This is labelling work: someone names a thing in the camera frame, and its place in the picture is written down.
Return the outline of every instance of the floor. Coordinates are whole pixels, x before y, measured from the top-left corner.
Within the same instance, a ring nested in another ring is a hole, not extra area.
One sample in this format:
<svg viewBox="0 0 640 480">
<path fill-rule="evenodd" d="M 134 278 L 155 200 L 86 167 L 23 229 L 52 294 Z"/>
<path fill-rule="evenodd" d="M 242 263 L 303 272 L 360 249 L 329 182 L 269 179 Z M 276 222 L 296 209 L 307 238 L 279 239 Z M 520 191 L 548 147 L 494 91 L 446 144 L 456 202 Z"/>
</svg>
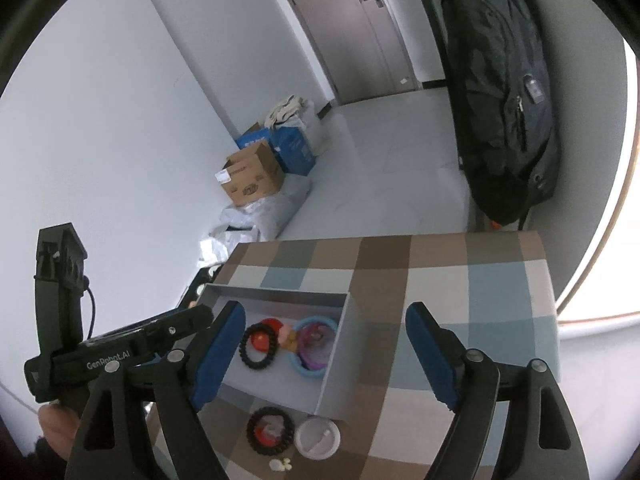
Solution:
<svg viewBox="0 0 640 480">
<path fill-rule="evenodd" d="M 560 388 L 591 480 L 613 480 L 640 443 L 640 324 L 560 341 Z"/>
<path fill-rule="evenodd" d="M 467 230 L 470 193 L 445 88 L 341 106 L 322 124 L 329 149 L 281 239 Z"/>
</svg>

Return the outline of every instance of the black backpack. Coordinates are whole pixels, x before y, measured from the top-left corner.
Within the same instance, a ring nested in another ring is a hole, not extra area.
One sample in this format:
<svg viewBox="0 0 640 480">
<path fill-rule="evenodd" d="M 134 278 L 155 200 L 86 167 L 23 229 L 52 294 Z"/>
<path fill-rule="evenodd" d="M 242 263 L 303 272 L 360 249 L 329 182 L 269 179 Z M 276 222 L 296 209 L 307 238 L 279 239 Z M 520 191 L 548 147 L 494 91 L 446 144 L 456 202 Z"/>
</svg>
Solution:
<svg viewBox="0 0 640 480">
<path fill-rule="evenodd" d="M 507 225 L 558 179 L 542 41 L 527 0 L 442 0 L 462 168 L 478 207 Z"/>
</svg>

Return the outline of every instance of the finger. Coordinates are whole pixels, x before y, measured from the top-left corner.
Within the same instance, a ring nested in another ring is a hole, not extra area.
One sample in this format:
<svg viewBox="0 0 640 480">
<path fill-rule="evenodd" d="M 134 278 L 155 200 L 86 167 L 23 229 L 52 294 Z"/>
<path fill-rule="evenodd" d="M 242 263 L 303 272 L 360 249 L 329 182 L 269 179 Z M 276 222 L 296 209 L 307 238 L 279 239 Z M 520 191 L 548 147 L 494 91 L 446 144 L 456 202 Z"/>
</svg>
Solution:
<svg viewBox="0 0 640 480">
<path fill-rule="evenodd" d="M 42 406 L 38 410 L 42 433 L 51 449 L 69 460 L 80 419 L 72 410 L 59 405 Z"/>
</svg>

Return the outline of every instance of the white round container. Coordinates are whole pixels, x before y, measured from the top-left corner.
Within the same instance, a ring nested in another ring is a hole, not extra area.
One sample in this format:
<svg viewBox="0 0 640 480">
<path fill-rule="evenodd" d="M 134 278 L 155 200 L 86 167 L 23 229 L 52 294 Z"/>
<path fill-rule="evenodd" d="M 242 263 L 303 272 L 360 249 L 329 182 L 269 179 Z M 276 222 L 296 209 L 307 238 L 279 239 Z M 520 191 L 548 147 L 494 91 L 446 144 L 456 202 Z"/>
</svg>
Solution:
<svg viewBox="0 0 640 480">
<path fill-rule="evenodd" d="M 294 441 L 303 457 L 326 460 L 340 447 L 340 430 L 332 420 L 315 416 L 298 426 Z"/>
</svg>

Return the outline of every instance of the table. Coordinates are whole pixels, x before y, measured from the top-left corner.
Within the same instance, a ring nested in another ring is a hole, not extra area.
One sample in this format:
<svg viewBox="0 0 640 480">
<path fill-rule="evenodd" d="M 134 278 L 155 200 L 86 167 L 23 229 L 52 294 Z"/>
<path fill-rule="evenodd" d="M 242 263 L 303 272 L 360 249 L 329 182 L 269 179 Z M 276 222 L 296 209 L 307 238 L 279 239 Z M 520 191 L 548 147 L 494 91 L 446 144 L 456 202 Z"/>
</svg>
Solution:
<svg viewBox="0 0 640 480">
<path fill-rule="evenodd" d="M 468 348 L 517 365 L 539 357 L 559 380 L 554 295 L 535 232 L 243 244 L 216 283 L 348 291 L 366 318 L 353 409 L 338 422 L 340 449 L 328 460 L 308 460 L 292 446 L 285 456 L 293 469 L 272 472 L 268 457 L 254 453 L 245 437 L 250 413 L 265 402 L 223 384 L 200 420 L 232 480 L 423 480 L 452 413 L 435 399 L 406 335 L 404 313 L 414 301 Z M 496 408 L 476 480 L 491 478 L 506 408 L 504 402 Z M 299 423 L 306 414 L 292 416 Z M 161 432 L 154 451 L 171 475 Z"/>
</svg>

